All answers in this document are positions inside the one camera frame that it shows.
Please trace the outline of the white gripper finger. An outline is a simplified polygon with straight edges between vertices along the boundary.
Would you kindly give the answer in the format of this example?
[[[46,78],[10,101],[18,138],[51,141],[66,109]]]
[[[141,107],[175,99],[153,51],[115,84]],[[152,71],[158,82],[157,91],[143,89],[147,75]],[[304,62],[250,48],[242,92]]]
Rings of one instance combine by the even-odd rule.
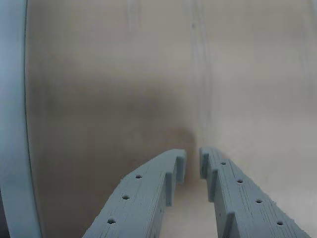
[[[185,168],[185,150],[172,149],[127,174],[83,236],[158,238],[164,210],[173,204]]]
[[[200,175],[207,181],[220,238],[307,238],[242,170],[214,147],[200,148]]]

